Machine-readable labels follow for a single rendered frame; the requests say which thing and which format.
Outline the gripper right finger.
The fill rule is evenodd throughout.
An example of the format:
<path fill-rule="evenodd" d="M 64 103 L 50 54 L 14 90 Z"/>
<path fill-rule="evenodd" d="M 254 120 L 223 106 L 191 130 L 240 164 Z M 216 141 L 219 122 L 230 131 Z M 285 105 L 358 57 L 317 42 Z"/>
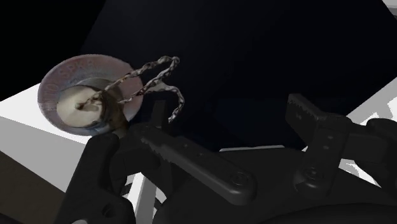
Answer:
<path fill-rule="evenodd" d="M 366 125 L 321 111 L 300 94 L 290 94 L 286 121 L 307 145 L 295 171 L 296 191 L 310 199 L 331 193 L 342 159 L 363 163 L 381 189 L 397 199 L 397 122 L 371 118 Z"/>

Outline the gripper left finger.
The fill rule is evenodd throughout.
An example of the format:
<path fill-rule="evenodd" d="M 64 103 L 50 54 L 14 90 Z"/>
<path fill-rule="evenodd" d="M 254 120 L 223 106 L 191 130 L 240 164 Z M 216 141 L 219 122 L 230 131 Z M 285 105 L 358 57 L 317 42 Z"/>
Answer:
<path fill-rule="evenodd" d="M 120 195 L 122 176 L 153 168 L 160 158 L 177 165 L 236 206 L 256 196 L 255 177 L 239 166 L 188 140 L 164 130 L 165 102 L 157 101 L 149 123 L 131 126 L 135 140 L 119 151 L 116 134 L 88 140 L 67 188 L 54 224 L 137 224 L 132 203 Z"/>

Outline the white furniture block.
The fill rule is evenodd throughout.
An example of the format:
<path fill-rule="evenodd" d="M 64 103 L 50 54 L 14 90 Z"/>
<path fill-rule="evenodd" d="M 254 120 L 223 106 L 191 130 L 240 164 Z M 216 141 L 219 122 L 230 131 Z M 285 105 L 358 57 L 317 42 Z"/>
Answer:
<path fill-rule="evenodd" d="M 3 116 L 30 118 L 33 94 L 0 102 L 0 224 L 150 224 L 153 211 L 121 190 L 159 158 L 131 134 L 79 143 Z"/>

